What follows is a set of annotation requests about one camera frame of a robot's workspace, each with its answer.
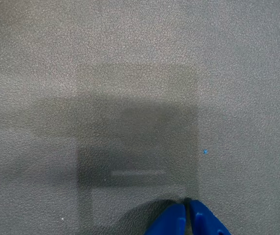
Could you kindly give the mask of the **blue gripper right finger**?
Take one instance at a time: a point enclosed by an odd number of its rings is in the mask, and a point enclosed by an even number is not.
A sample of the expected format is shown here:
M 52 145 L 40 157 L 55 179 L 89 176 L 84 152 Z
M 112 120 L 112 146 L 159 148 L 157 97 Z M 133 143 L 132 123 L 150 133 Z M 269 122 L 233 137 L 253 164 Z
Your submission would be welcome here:
M 231 235 L 224 224 L 202 202 L 190 200 L 189 212 L 194 235 Z

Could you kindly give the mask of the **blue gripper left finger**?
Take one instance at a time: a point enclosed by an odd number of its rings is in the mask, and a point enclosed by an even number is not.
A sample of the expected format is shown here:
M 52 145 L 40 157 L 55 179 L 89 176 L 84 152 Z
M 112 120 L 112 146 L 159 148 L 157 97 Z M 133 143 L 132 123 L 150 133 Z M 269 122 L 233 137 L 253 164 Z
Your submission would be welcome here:
M 145 231 L 145 235 L 184 235 L 186 210 L 183 204 L 166 208 Z

